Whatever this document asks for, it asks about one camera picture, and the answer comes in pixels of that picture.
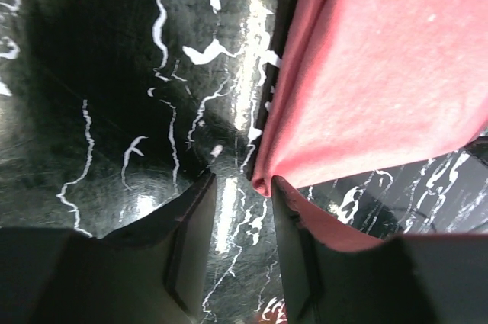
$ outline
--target marble tabletop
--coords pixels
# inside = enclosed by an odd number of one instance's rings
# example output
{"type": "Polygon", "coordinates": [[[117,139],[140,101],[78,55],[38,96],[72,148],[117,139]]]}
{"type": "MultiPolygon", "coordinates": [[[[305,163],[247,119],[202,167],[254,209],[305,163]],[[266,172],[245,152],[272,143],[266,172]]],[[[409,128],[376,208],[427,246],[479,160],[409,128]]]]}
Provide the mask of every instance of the marble tabletop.
{"type": "MultiPolygon", "coordinates": [[[[271,201],[246,177],[294,0],[280,5],[0,0],[0,226],[103,237],[210,167],[203,322],[285,322],[271,201]]],[[[301,191],[379,237],[488,221],[488,167],[464,150],[301,191]]]]}

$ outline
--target folded fabric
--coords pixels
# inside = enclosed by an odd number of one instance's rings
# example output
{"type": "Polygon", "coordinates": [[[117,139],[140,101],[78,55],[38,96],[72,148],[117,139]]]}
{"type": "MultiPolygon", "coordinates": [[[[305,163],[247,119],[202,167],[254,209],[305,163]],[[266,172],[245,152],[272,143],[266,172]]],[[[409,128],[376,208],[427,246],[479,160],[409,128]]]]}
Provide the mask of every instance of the folded fabric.
{"type": "Polygon", "coordinates": [[[487,54],[488,0],[298,0],[253,187],[462,147],[488,121],[487,54]]]}

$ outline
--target red towel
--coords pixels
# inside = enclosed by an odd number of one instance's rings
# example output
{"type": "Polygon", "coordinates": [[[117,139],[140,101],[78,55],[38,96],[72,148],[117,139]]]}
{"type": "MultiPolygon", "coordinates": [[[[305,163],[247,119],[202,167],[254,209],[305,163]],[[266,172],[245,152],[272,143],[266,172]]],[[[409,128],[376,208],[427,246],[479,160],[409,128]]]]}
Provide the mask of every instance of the red towel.
{"type": "Polygon", "coordinates": [[[252,184],[458,149],[488,120],[488,0],[298,0],[252,184]]]}

